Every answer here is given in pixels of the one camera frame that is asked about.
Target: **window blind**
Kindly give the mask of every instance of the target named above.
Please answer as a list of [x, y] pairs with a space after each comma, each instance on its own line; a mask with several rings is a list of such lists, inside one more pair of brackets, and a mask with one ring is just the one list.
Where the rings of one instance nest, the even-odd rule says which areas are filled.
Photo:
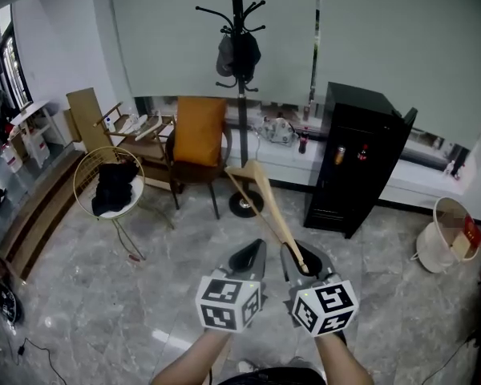
[[481, 132], [481, 0], [321, 0], [317, 93], [380, 91], [415, 127], [472, 148]]
[[[251, 2], [244, 0], [245, 9]], [[248, 28], [261, 50], [250, 99], [308, 102], [313, 61], [316, 0], [265, 0], [251, 13]], [[216, 73], [216, 58], [226, 21], [196, 11], [202, 6], [232, 19], [232, 0], [113, 0], [119, 43], [134, 96], [206, 95], [236, 97], [233, 77]]]

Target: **gray floor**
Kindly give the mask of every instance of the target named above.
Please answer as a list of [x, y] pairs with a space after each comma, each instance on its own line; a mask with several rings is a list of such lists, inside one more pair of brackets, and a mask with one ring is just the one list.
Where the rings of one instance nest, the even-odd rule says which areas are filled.
[[16, 217], [21, 205], [36, 189], [36, 184], [43, 179], [52, 163], [63, 153], [64, 147], [59, 144], [48, 144], [50, 156], [41, 168], [33, 159], [29, 159], [16, 174], [13, 174], [6, 162], [1, 158], [0, 150], [0, 188], [7, 188], [7, 198], [0, 207], [0, 242], [6, 234], [12, 220]]
[[[300, 355], [319, 358], [313, 340], [293, 328], [283, 301], [287, 286], [278, 246], [256, 218], [228, 211], [232, 186], [216, 182], [221, 219], [213, 215], [206, 187], [191, 187], [176, 211], [169, 192], [148, 188], [152, 204], [172, 219], [175, 231], [142, 209], [122, 222], [148, 260], [126, 260], [111, 223], [94, 221], [77, 206], [67, 214], [39, 258], [28, 283], [18, 287], [25, 321], [15, 332], [0, 321], [1, 383], [56, 380], [46, 353], [27, 347], [19, 367], [10, 357], [25, 336], [53, 352], [68, 384], [146, 384], [181, 355], [202, 328], [194, 296], [225, 249], [263, 237], [269, 243], [265, 294], [251, 328], [236, 335], [215, 382], [232, 376], [236, 361], [276, 365]], [[275, 190], [295, 238], [328, 253], [351, 280], [360, 312], [346, 330], [350, 349], [376, 383], [421, 383], [439, 368], [475, 326], [481, 250], [467, 264], [429, 274], [409, 261], [414, 240], [428, 217], [375, 208], [351, 240], [337, 233], [303, 229], [303, 194]], [[432, 383], [469, 383], [476, 350], [464, 347]]]

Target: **gold wire chair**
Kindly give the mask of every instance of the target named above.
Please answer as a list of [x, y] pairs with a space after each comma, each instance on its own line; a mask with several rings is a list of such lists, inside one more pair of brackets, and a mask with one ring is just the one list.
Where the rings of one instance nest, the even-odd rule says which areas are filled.
[[[130, 160], [134, 162], [134, 164], [139, 168], [139, 172], [134, 180], [131, 182], [131, 193], [132, 199], [130, 204], [123, 207], [118, 212], [108, 211], [99, 217], [93, 213], [92, 210], [92, 200], [95, 198], [96, 195], [96, 186], [99, 182], [99, 167], [102, 164], [121, 164], [124, 160]], [[115, 229], [118, 233], [119, 241], [121, 245], [125, 248], [128, 252], [128, 256], [130, 259], [134, 261], [140, 261], [140, 259], [145, 260], [146, 258], [144, 255], [139, 251], [137, 246], [131, 240], [130, 236], [124, 230], [123, 226], [119, 223], [119, 219], [129, 212], [131, 212], [137, 205], [140, 208], [151, 210], [146, 206], [143, 206], [141, 203], [141, 199], [143, 197], [145, 185], [145, 178], [144, 178], [144, 170], [143, 166], [139, 162], [135, 156], [123, 149], [118, 147], [102, 147], [97, 148], [96, 150], [88, 153], [82, 161], [80, 161], [79, 166], [75, 171], [75, 175], [73, 176], [73, 191], [75, 193], [75, 197], [77, 202], [79, 203], [80, 207], [89, 215], [93, 216], [97, 220], [104, 219], [104, 220], [111, 220], [112, 224], [115, 226]], [[168, 220], [168, 218], [159, 211], [157, 208], [152, 207], [155, 213], [159, 214], [169, 225], [170, 228], [174, 229], [173, 224]], [[123, 238], [121, 237], [121, 232], [127, 237], [130, 241], [131, 246], [134, 247], [134, 250], [137, 253], [133, 253], [131, 250], [127, 248], [125, 243], [123, 242]]]

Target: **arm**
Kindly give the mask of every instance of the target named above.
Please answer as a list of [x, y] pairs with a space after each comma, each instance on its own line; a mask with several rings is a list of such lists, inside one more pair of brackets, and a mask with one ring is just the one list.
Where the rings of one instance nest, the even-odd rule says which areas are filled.
[[174, 363], [164, 368], [152, 385], [201, 385], [228, 341], [230, 333], [207, 330]]
[[337, 335], [315, 338], [329, 385], [374, 385], [369, 373]]

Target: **orange cushion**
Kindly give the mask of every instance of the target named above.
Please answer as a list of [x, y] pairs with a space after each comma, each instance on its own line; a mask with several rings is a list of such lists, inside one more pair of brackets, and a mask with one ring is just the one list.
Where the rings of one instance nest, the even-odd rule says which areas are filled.
[[221, 152], [226, 100], [179, 97], [175, 161], [216, 167]]

